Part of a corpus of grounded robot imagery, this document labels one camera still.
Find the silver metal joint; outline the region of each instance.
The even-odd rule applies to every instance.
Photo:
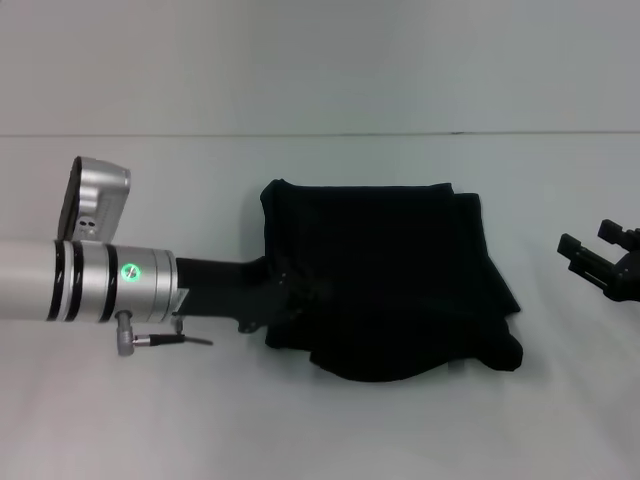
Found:
[[[131,328],[131,312],[128,310],[121,310],[116,313],[116,319],[118,320],[118,328],[116,330],[118,355],[121,357],[130,357],[133,355],[134,349],[133,328]]]
[[[133,338],[134,347],[150,347],[151,337],[149,335],[136,335]]]

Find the green led light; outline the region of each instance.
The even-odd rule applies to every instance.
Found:
[[[127,263],[120,270],[120,276],[125,282],[137,282],[140,280],[140,275],[142,275],[142,271],[140,267],[134,263]]]

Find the black fabric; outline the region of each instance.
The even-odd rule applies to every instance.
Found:
[[[276,180],[261,200],[270,268],[303,286],[297,315],[269,327],[270,347],[368,382],[461,358],[520,365],[504,318],[520,307],[488,256],[477,195]]]

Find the black ring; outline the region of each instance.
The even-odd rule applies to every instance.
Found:
[[[84,252],[82,243],[73,242],[73,287],[71,288],[71,305],[66,322],[73,322],[78,316],[80,302],[82,301],[82,275],[84,272]]]
[[[106,245],[109,257],[109,284],[107,285],[107,299],[104,302],[104,310],[100,322],[108,322],[113,315],[118,293],[118,251],[113,245]]]
[[[62,292],[64,291],[64,242],[55,240],[56,246],[56,275],[53,284],[53,295],[51,296],[51,306],[47,321],[51,322],[58,318],[60,304],[62,303]]]

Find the white surface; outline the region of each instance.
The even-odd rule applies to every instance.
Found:
[[[640,130],[632,0],[3,0],[0,134]]]
[[[132,169],[117,242],[205,258],[260,254],[257,197],[273,178],[452,181],[482,197],[525,348],[513,374],[470,361],[362,385],[230,320],[187,321],[213,348],[129,359],[113,326],[4,322],[0,477],[638,478],[640,308],[606,300],[555,249],[569,232],[621,255],[596,232],[607,217],[638,225],[639,151],[633,135],[0,140],[1,236],[51,238],[70,161],[86,154]]]

